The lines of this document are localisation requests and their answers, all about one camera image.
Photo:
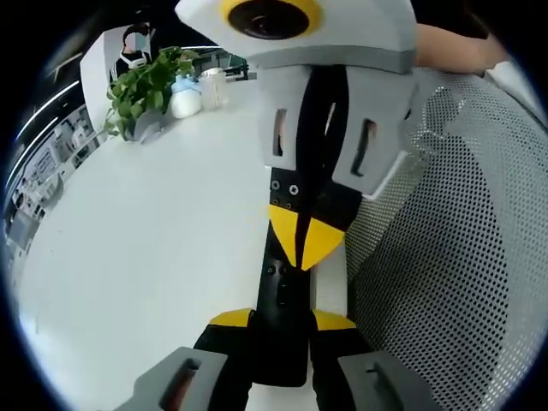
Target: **white table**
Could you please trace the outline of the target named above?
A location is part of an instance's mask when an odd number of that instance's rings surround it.
[[[229,85],[226,110],[182,120],[150,144],[108,140],[42,222],[19,288],[21,323],[71,408],[113,409],[212,317],[254,307],[270,182],[255,87]],[[318,307],[345,313],[343,248],[325,266]],[[308,382],[254,386],[247,409],[317,406]]]

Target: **person's arm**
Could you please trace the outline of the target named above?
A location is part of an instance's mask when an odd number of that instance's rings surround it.
[[[114,64],[110,66],[110,70],[109,70],[110,83],[109,84],[112,84],[112,81],[118,80],[118,76],[120,75],[120,67],[118,64],[119,62],[120,62],[120,59],[117,59],[114,62]]]
[[[419,67],[452,73],[481,73],[506,59],[504,48],[492,37],[473,39],[441,28],[418,25]]]

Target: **green leaves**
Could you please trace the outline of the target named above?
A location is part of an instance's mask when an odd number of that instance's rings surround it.
[[[137,103],[131,106],[131,115],[137,120],[141,114],[145,111],[141,104]]]
[[[161,110],[163,105],[164,105],[164,95],[162,94],[162,92],[155,92],[154,93],[154,108],[156,110]]]
[[[109,113],[105,130],[117,135],[118,129],[125,136],[127,131],[133,132],[135,122],[145,111],[159,110],[164,114],[169,106],[175,76],[192,74],[194,68],[190,60],[197,56],[194,51],[170,47],[160,51],[152,64],[129,70],[118,77],[107,92],[107,98],[119,118],[113,123],[109,121]]]

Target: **camera lens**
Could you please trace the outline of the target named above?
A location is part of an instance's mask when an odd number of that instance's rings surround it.
[[[278,0],[254,0],[234,7],[229,13],[229,23],[249,37],[283,40],[303,34],[308,29],[309,20],[293,4]]]

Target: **yellow triangle panel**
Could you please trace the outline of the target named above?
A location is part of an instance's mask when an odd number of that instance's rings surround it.
[[[343,238],[344,231],[312,218],[305,240],[302,270],[309,270],[319,263],[343,241]]]
[[[219,314],[212,319],[210,325],[224,325],[226,327],[247,327],[247,321],[249,320],[249,313],[251,308],[243,308],[242,310],[227,311],[226,313]]]
[[[316,324],[318,325],[318,331],[347,330],[348,328],[356,328],[356,324],[342,315],[328,313],[321,310],[313,310],[313,312],[314,317],[316,318]]]
[[[296,267],[295,233],[297,232],[297,218],[299,215],[294,211],[286,210],[277,205],[269,205],[269,214],[274,233],[280,244],[282,244],[283,251],[288,257],[289,263],[293,267]]]

